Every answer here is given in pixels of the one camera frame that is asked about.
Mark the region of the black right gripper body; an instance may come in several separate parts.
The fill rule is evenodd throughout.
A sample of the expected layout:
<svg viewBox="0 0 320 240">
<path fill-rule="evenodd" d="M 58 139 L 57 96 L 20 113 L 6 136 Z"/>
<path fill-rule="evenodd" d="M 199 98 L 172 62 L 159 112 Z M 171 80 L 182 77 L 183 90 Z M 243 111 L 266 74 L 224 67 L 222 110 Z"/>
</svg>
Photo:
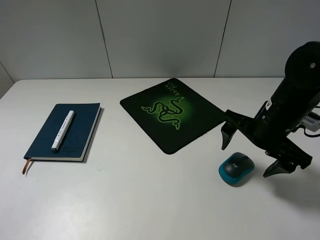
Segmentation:
<svg viewBox="0 0 320 240">
<path fill-rule="evenodd" d="M 301 168 L 308 167 L 313 157 L 287 138 L 294 127 L 291 120 L 279 118 L 279 112 L 284 110 L 278 107 L 266 109 L 263 105 L 252 118 L 228 109 L 225 121 L 235 126 L 256 147 L 266 151 L 269 157 L 294 163 Z"/>
</svg>

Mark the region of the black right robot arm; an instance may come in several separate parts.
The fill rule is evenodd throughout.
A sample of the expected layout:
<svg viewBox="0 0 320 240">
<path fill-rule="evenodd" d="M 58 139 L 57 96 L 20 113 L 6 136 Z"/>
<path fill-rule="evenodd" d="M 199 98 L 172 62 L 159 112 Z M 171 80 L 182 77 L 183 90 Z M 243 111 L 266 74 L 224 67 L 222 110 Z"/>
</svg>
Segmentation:
<svg viewBox="0 0 320 240">
<path fill-rule="evenodd" d="M 221 128 L 222 149 L 240 131 L 255 146 L 275 158 L 264 172 L 265 178 L 276 174 L 290 174 L 307 168 L 312 156 L 305 153 L 288 135 L 295 131 L 320 102 L 320 43 L 310 41 L 298 47 L 285 64 L 285 77 L 261 106 L 254 118 L 227 110 Z"/>
</svg>

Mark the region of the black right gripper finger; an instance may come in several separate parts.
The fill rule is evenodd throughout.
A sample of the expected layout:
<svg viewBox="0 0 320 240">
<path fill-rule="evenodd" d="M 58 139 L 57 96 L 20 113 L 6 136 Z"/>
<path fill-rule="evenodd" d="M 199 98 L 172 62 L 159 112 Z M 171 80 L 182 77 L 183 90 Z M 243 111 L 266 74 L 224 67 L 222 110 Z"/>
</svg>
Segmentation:
<svg viewBox="0 0 320 240">
<path fill-rule="evenodd" d="M 225 150 L 229 145 L 231 139 L 233 138 L 234 134 L 237 131 L 237 128 L 232 125 L 230 122 L 226 121 L 224 125 L 221 127 L 221 134 L 222 134 L 222 146 L 221 149 Z"/>
<path fill-rule="evenodd" d="M 293 162 L 286 162 L 277 159 L 273 164 L 271 164 L 263 173 L 264 178 L 268 178 L 273 175 L 278 174 L 291 174 L 296 170 L 296 165 Z"/>
</svg>

